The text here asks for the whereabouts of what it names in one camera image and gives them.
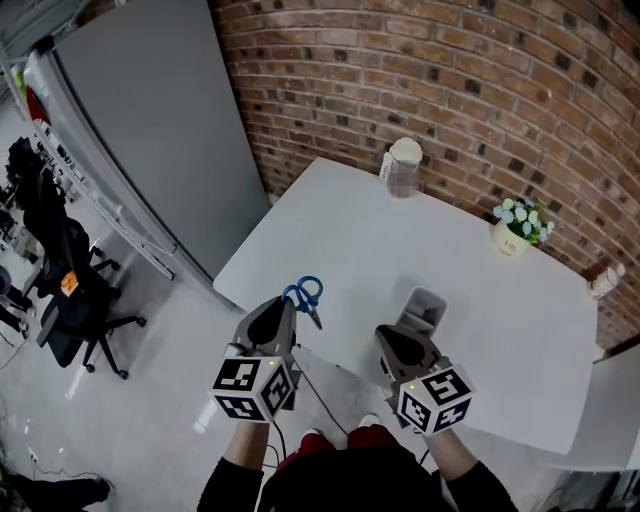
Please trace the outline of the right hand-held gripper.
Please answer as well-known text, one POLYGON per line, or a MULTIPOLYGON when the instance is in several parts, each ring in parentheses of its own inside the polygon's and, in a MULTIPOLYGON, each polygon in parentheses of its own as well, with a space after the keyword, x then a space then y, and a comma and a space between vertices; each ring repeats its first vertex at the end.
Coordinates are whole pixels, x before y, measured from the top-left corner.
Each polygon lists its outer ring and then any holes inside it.
MULTIPOLYGON (((404 326, 382 324, 375 329, 385 373, 392 381, 407 367, 431 368, 441 354, 429 335, 404 326)), ((430 371, 400 385, 386 402, 402 428, 434 435, 462 422, 469 410, 474 386, 460 364, 430 371)))

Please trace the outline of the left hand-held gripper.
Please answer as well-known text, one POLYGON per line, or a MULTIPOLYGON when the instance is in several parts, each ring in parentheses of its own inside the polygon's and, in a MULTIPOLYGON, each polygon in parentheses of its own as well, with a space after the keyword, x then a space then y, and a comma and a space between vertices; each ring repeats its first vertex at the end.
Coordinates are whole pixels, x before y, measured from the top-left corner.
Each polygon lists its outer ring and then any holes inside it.
POLYGON ((241 320, 210 390, 227 417, 265 424, 294 409, 300 380, 292 355, 296 325, 296 304, 281 296, 241 320))

